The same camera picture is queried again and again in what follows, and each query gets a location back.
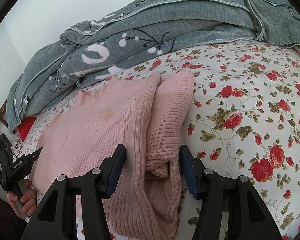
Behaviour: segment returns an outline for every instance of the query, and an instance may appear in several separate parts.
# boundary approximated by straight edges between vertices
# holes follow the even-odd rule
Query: ribbed knit fabric
[[[81,91],[39,138],[43,150],[31,173],[34,186],[45,193],[59,174],[81,176],[124,144],[127,158],[116,192],[104,201],[109,229],[137,239],[172,238],[181,195],[180,128],[194,77],[182,71],[164,79],[158,87],[159,73],[137,81],[114,77],[100,90]],[[146,167],[153,179],[145,179]]]

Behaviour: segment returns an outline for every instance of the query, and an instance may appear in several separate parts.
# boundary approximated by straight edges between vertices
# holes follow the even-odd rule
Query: metal screw
[[[99,174],[101,170],[99,168],[94,168],[91,172],[92,174]]]
[[[58,181],[63,181],[65,178],[66,178],[66,176],[63,175],[63,174],[61,174],[61,175],[59,175],[59,176],[57,177],[57,180],[58,180]]]
[[[211,174],[213,174],[213,169],[206,168],[206,169],[204,169],[204,173],[208,174],[208,175],[211,175]]]
[[[242,182],[247,182],[248,178],[246,176],[241,175],[239,178]]]

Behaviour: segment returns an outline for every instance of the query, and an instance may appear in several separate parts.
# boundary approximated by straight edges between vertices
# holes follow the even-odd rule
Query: bed sheet
[[[300,230],[300,47],[287,49],[256,41],[196,46],[162,55],[117,76],[137,80],[154,71],[172,75],[184,69],[194,72],[195,84],[182,143],[221,176],[248,176],[282,239],[291,240]],[[109,80],[86,90],[99,89]],[[78,91],[37,117],[25,142],[16,149],[18,155],[36,149],[42,130],[54,116],[73,106]],[[175,240],[192,238],[201,207],[183,178],[182,183]],[[41,198],[38,192],[37,201]],[[225,204],[221,240],[226,239],[227,209]],[[78,239],[84,240],[78,218],[77,230]]]

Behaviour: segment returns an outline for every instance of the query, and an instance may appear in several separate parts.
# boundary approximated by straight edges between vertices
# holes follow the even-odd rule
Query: red cloth
[[[34,121],[36,119],[36,116],[29,116],[22,120],[22,123],[17,126],[17,129],[20,133],[21,141],[24,142]]]

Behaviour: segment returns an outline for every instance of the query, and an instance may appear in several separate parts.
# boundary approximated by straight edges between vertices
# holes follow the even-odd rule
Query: bed
[[[162,55],[117,76],[137,80],[154,71],[172,75],[182,70],[192,70],[195,75],[182,143],[221,176],[248,176],[282,238],[293,239],[300,231],[300,47],[287,49],[256,41],[196,46]],[[110,79],[86,90],[97,90]],[[78,91],[37,117],[26,140],[16,144],[16,156],[36,149],[40,133],[56,115],[73,106]],[[38,203],[41,198],[38,192]],[[183,179],[176,240],[193,234],[200,206]],[[227,232],[227,208],[225,203],[222,240]],[[82,220],[77,219],[77,225],[83,240]],[[113,239],[127,238],[113,234]]]

